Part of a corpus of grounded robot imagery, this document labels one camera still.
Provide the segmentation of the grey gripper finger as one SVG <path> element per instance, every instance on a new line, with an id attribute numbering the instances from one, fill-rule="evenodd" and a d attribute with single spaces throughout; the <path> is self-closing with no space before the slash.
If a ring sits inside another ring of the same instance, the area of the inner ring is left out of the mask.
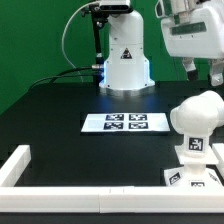
<path id="1" fill-rule="evenodd" d="M 210 82 L 212 86 L 223 84 L 224 59 L 212 59 L 210 65 Z"/>
<path id="2" fill-rule="evenodd" d="M 182 59 L 182 65 L 187 74 L 187 79 L 189 81 L 195 81 L 198 79 L 198 70 L 195 66 L 194 59 L 189 57 L 184 57 Z"/>

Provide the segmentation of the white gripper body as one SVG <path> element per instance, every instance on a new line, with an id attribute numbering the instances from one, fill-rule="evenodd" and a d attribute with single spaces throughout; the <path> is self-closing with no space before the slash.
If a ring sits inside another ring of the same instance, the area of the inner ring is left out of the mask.
<path id="1" fill-rule="evenodd" d="M 224 58 L 224 3 L 202 3 L 186 24 L 163 18 L 161 30 L 172 57 Z"/>

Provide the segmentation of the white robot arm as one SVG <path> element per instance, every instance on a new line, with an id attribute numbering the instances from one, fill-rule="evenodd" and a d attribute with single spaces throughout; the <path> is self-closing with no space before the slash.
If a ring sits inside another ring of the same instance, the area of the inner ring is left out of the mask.
<path id="1" fill-rule="evenodd" d="M 155 82 L 144 55 L 142 16 L 130 0 L 100 0 L 99 9 L 109 15 L 109 56 L 103 64 L 100 90 L 116 96 L 136 96 Z M 165 47 L 182 60 L 187 78 L 195 80 L 196 58 L 210 65 L 210 83 L 224 84 L 224 0 L 158 0 L 156 17 L 161 20 Z"/>

